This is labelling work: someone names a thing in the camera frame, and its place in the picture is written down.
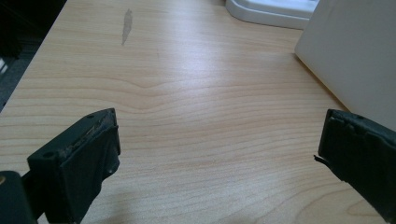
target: gray mark on table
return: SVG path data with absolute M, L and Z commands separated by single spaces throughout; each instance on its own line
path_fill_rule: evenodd
M 132 30 L 132 11 L 128 8 L 128 11 L 125 13 L 124 17 L 124 29 L 122 32 L 122 45 L 125 44 L 126 39 L 128 38 L 128 34 L 131 33 Z

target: dark floor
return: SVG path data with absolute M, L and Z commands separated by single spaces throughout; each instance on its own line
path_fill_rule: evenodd
M 7 104 L 39 46 L 39 40 L 30 39 L 22 43 L 22 52 L 18 59 L 0 56 L 0 112 Z

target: dark stain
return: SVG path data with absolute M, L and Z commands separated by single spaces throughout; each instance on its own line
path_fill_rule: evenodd
M 128 38 L 129 33 L 132 30 L 132 11 L 128 8 L 124 17 L 124 28 L 122 32 L 122 45 L 125 44 L 126 39 Z

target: light wood grain surface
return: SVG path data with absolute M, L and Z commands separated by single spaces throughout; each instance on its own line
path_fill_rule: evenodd
M 0 115 L 0 170 L 115 107 L 121 166 L 83 223 L 384 223 L 313 160 L 343 107 L 294 55 L 302 31 L 224 3 L 69 0 Z

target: table surface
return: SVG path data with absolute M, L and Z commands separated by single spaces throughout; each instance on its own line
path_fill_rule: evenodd
M 120 169 L 83 223 L 384 223 L 313 160 L 343 106 L 293 53 L 302 31 L 224 4 L 69 0 L 0 115 L 0 170 L 25 174 L 28 155 L 115 107 Z

